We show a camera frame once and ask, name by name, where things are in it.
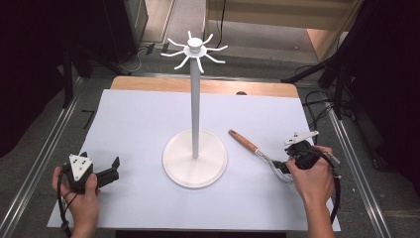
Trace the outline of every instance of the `metal frame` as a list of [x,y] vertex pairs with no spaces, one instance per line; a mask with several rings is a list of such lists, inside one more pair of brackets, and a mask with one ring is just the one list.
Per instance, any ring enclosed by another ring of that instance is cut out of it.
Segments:
[[353,149],[352,143],[350,142],[349,136],[346,132],[346,128],[342,120],[338,120],[334,111],[329,112],[331,122],[336,130],[337,136],[342,145],[343,151],[345,153],[346,159],[349,163],[350,170],[352,171],[353,178],[355,179],[356,185],[361,193],[362,200],[364,201],[365,207],[367,209],[367,214],[370,217],[370,221],[373,225],[374,232],[377,237],[392,237],[388,229],[386,221],[384,219],[382,210],[379,207],[379,204],[374,197],[368,180],[365,177],[365,173],[362,169],[361,164],[359,163],[358,156],[356,155],[355,150]]
[[43,148],[38,154],[37,159],[35,160],[24,183],[13,199],[12,204],[10,205],[6,216],[0,225],[0,237],[12,237],[12,234],[15,231],[19,220],[25,211],[25,208],[28,205],[35,188],[37,187],[38,181],[40,180],[50,160],[53,150],[55,149],[55,146],[60,139],[61,134],[71,117],[71,114],[73,113],[74,107],[77,104],[79,94],[83,86],[84,82],[82,78],[79,77],[74,84],[75,95],[73,99],[69,102],[66,108],[61,110],[61,113],[59,114],[52,128],[52,131],[50,132],[46,142],[43,145]]
[[[162,73],[145,73],[139,76],[149,76],[149,77],[181,77],[189,78],[189,75],[182,74],[162,74]],[[262,78],[244,78],[244,77],[222,77],[222,76],[203,76],[203,79],[213,79],[213,80],[230,80],[230,81],[253,81],[253,82],[279,82],[278,79],[267,80]],[[9,207],[9,210],[0,225],[0,237],[8,238],[11,237],[36,186],[40,180],[47,163],[50,160],[51,154],[60,139],[61,133],[64,130],[71,114],[74,110],[75,105],[79,99],[80,92],[84,86],[83,79],[79,77],[75,84],[75,95],[73,100],[70,102],[69,106],[66,109],[62,109],[55,125],[50,132],[49,137],[47,138],[42,150],[40,151],[36,161],[34,162],[29,174],[27,175],[23,185],[13,199],[12,204]],[[350,169],[352,171],[355,182],[358,186],[359,191],[361,192],[362,200],[364,201],[365,207],[367,209],[367,214],[370,217],[370,220],[373,225],[373,229],[377,237],[391,237],[388,226],[385,222],[382,211],[374,197],[372,190],[368,184],[368,180],[365,177],[363,169],[359,164],[358,157],[353,149],[352,143],[348,137],[345,126],[342,120],[338,120],[337,116],[333,111],[329,112],[331,122],[336,130],[337,136],[340,140],[340,143],[343,147],[346,159],[349,163]]]

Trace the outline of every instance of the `wooden handle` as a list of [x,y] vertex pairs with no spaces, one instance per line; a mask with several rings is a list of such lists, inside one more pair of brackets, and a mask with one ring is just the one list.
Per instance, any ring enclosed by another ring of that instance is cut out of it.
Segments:
[[239,143],[241,143],[243,146],[245,146],[252,153],[255,153],[259,149],[253,143],[251,143],[249,140],[247,140],[245,137],[243,137],[241,134],[237,133],[234,130],[230,130],[229,135],[231,135],[233,138],[235,138]]

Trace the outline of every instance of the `human hand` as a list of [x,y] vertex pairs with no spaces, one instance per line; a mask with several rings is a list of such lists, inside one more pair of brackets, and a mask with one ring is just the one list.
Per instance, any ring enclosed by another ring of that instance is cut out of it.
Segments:
[[[313,148],[321,153],[333,153],[328,147],[313,146]],[[325,206],[334,190],[334,178],[328,163],[321,158],[311,169],[301,170],[295,165],[295,159],[290,158],[286,165],[305,206]]]
[[[52,175],[52,187],[57,191],[58,177],[61,167],[55,168]],[[60,185],[61,196],[65,202],[70,204],[69,209],[74,220],[74,229],[71,237],[93,237],[99,219],[99,202],[97,195],[100,190],[96,189],[96,174],[91,174],[86,181],[85,193],[78,194],[71,192],[67,184]]]

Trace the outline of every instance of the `forearm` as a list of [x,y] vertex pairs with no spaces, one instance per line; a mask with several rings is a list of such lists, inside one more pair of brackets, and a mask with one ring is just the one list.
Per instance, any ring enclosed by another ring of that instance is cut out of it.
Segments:
[[322,203],[305,202],[308,220],[308,237],[335,237],[330,221],[330,211]]

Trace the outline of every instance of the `vertical white pole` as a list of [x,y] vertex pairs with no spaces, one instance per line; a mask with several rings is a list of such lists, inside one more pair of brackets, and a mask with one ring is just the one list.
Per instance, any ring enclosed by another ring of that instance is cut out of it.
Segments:
[[191,73],[191,120],[192,120],[192,157],[198,158],[199,121],[200,121],[200,69],[196,58],[190,60]]

